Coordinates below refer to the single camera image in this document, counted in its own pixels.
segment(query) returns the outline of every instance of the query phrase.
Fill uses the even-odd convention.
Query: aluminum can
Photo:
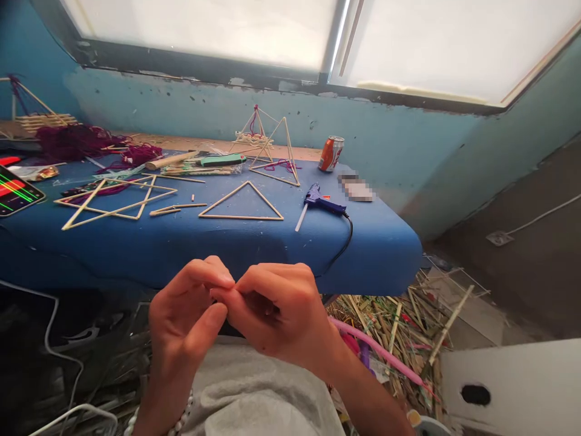
[[[321,159],[319,160],[319,170],[331,173],[339,162],[339,155],[343,151],[345,140],[340,136],[329,136],[323,147]]]

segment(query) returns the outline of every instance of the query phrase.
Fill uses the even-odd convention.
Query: window frame
[[[361,7],[364,0],[358,0]],[[299,69],[260,65],[232,59],[212,58],[197,54],[179,53],[158,48],[146,48],[117,42],[98,41],[83,38],[69,17],[61,0],[31,0],[48,31],[60,42],[62,48],[83,68],[96,68],[122,73],[144,74],[161,78],[172,78],[211,84],[251,87],[260,90],[332,95],[349,99],[366,100],[386,105],[446,111],[457,114],[494,115],[508,111],[522,95],[554,64],[563,51],[581,33],[581,28],[567,34],[568,38],[560,47],[545,56],[533,77],[521,81],[518,94],[506,107],[480,103],[446,100],[386,91],[366,90],[329,83],[330,71],[341,55],[338,46],[349,35],[349,24],[342,20],[348,0],[338,0],[333,15],[327,47],[323,58],[322,71],[314,73]]]

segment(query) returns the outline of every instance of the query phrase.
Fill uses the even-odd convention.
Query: gray wall
[[[436,247],[482,279],[494,301],[557,338],[581,336],[581,199],[496,247],[485,237],[510,231],[581,193],[581,139],[539,164]]]

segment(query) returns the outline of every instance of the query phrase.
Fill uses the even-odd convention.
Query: window
[[[570,40],[581,18],[579,0],[352,3],[331,83],[501,107]]]
[[[498,113],[581,28],[579,0],[33,0],[81,65]]]

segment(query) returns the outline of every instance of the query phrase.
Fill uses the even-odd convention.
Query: smartphone
[[[43,201],[46,195],[0,165],[0,218]]]

